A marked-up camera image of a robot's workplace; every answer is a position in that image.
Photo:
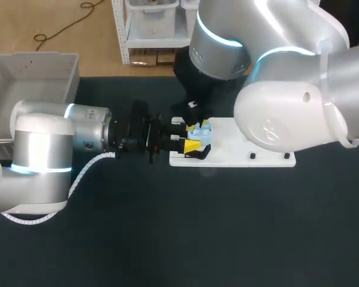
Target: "light blue object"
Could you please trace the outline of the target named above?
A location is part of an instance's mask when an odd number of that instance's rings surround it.
[[[13,170],[14,172],[19,172],[19,173],[32,173],[32,172],[36,172],[36,173],[60,173],[60,172],[70,172],[72,171],[72,168],[66,168],[66,169],[40,169],[40,168],[32,168],[32,167],[27,167],[27,166],[18,166],[16,164],[12,164],[11,165],[11,170]]]
[[[205,31],[206,34],[208,34],[211,38],[215,39],[216,41],[218,41],[219,43],[222,43],[224,45],[228,45],[228,46],[233,46],[233,47],[243,47],[241,43],[238,43],[237,41],[231,41],[231,40],[226,40],[224,38],[221,38],[219,36],[217,36],[216,34],[214,34],[213,32],[211,32],[208,28],[206,28],[206,26],[202,23],[201,18],[199,17],[199,12],[197,12],[197,19],[198,19],[198,23],[199,26],[201,26],[202,30]]]
[[[189,130],[187,132],[187,139],[201,141],[202,146],[211,144],[211,125],[206,122],[200,127],[200,124],[197,123],[194,130]]]
[[[66,108],[65,113],[64,113],[64,118],[68,118],[68,117],[69,117],[69,113],[71,112],[71,109],[72,109],[73,106],[74,106],[74,103],[70,103],[70,104],[68,105],[68,107]]]
[[[277,53],[277,52],[297,52],[300,53],[302,55],[307,55],[307,56],[315,56],[315,53],[310,52],[309,50],[303,49],[303,48],[299,48],[299,47],[293,47],[293,46],[289,46],[289,47],[279,47],[279,48],[275,48],[272,49],[266,53],[264,53],[257,61],[257,63],[259,61],[261,61],[261,59],[263,59],[264,57],[273,54],[273,53]]]

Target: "cable on floor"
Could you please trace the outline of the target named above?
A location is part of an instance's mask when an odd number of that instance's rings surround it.
[[[59,35],[60,33],[64,32],[65,30],[67,30],[68,28],[72,27],[73,25],[77,24],[78,22],[81,22],[83,21],[84,19],[88,18],[91,13],[94,12],[95,8],[97,5],[103,3],[105,0],[100,0],[99,2],[93,4],[91,2],[83,2],[80,4],[80,7],[82,9],[90,9],[89,13],[87,15],[85,15],[84,17],[78,19],[77,21],[73,22],[72,24],[70,25],[67,25],[67,27],[61,29],[60,31],[58,31],[56,34],[52,35],[51,37],[48,37],[47,35],[45,34],[37,34],[34,36],[34,40],[36,42],[40,42],[40,45],[37,47],[36,51],[38,51],[41,46],[43,46],[45,44],[45,42],[47,42],[48,40],[51,40],[53,39],[54,37],[56,37],[57,35]]]

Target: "glowing blue light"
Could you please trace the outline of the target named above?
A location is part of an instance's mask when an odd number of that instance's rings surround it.
[[[33,172],[26,172],[24,170],[17,170],[17,169],[14,169],[12,167],[10,167],[10,170],[12,170],[13,172],[21,173],[22,175],[31,175],[31,174],[33,174]]]
[[[49,168],[32,168],[32,167],[27,167],[27,166],[18,166],[16,164],[12,164],[11,165],[11,170],[13,170],[14,172],[19,172],[19,173],[31,173],[31,172],[36,172],[36,173],[60,173],[60,172],[70,172],[72,171],[72,168],[66,168],[66,169],[49,169]]]
[[[71,112],[71,108],[74,106],[74,103],[70,103],[68,105],[68,107],[66,107],[65,110],[65,114],[64,114],[64,118],[68,118],[69,117],[69,113]]]
[[[261,61],[261,59],[263,59],[264,57],[273,54],[273,53],[277,53],[277,52],[297,52],[300,53],[302,55],[307,55],[307,56],[315,56],[315,53],[310,52],[309,50],[303,49],[303,48],[299,48],[299,47],[279,47],[279,48],[275,48],[273,50],[270,50],[268,52],[265,52],[257,61],[257,63],[259,61]]]
[[[206,34],[208,34],[211,38],[215,39],[216,41],[218,41],[219,43],[222,43],[224,45],[228,45],[228,46],[232,46],[232,47],[243,47],[241,43],[238,43],[237,41],[231,41],[231,40],[226,40],[224,38],[221,38],[219,36],[217,36],[216,34],[214,34],[213,32],[211,32],[208,28],[206,28],[206,26],[202,23],[201,18],[199,17],[199,12],[197,12],[197,18],[198,18],[198,23],[199,26],[201,26],[202,30],[205,31]]]

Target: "white plastic bin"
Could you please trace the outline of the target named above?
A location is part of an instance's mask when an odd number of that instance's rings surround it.
[[[181,0],[181,6],[186,10],[187,34],[191,38],[196,24],[199,0]]]
[[[126,0],[140,39],[174,38],[180,0]]]
[[[78,54],[0,55],[0,160],[12,159],[10,117],[17,102],[72,103],[79,82]]]

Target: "black screw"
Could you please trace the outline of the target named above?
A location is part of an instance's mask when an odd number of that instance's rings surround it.
[[[86,149],[92,149],[93,145],[91,143],[87,143],[87,144],[85,144],[85,148]]]

